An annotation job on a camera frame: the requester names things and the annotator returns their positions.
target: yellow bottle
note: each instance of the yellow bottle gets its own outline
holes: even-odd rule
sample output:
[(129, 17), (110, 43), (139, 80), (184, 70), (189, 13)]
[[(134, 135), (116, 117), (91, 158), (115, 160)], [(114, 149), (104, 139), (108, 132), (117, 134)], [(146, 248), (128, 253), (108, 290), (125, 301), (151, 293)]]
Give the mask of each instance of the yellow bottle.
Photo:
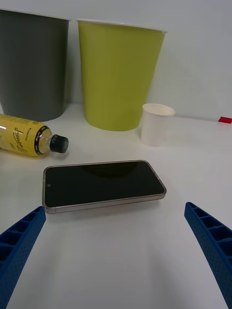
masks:
[(49, 150), (65, 153), (69, 140), (52, 135), (42, 122), (0, 114), (0, 148), (24, 155), (39, 156)]

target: gray cup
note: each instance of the gray cup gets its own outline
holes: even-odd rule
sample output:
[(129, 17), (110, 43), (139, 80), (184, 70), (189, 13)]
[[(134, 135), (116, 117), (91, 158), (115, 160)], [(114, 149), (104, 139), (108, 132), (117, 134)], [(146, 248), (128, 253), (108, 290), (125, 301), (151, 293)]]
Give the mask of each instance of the gray cup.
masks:
[(0, 10), (0, 103), (36, 121), (64, 111), (69, 21)]

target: white wall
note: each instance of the white wall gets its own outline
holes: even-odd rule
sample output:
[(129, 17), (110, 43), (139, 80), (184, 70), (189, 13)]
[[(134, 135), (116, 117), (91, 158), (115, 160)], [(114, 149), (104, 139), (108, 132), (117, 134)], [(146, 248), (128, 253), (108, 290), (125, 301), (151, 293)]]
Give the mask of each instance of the white wall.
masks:
[[(166, 29), (147, 101), (181, 116), (232, 118), (231, 0), (1, 0), (0, 6)], [(70, 24), (66, 100), (83, 100), (76, 22)]]

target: lime green cup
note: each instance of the lime green cup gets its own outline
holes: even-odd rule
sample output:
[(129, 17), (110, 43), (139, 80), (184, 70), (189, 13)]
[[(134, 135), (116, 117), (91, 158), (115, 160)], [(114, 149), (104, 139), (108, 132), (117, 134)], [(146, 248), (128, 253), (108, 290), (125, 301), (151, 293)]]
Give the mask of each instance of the lime green cup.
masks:
[(78, 19), (85, 118), (110, 131), (136, 128), (165, 31)]

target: bottle cap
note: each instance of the bottle cap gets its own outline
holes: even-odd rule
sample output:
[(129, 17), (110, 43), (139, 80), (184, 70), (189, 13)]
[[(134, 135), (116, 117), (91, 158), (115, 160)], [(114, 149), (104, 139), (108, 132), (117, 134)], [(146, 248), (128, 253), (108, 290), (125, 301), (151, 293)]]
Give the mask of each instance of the bottle cap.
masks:
[(50, 142), (50, 150), (55, 153), (64, 154), (69, 147), (69, 140), (67, 137), (63, 137), (60, 135), (53, 135)]

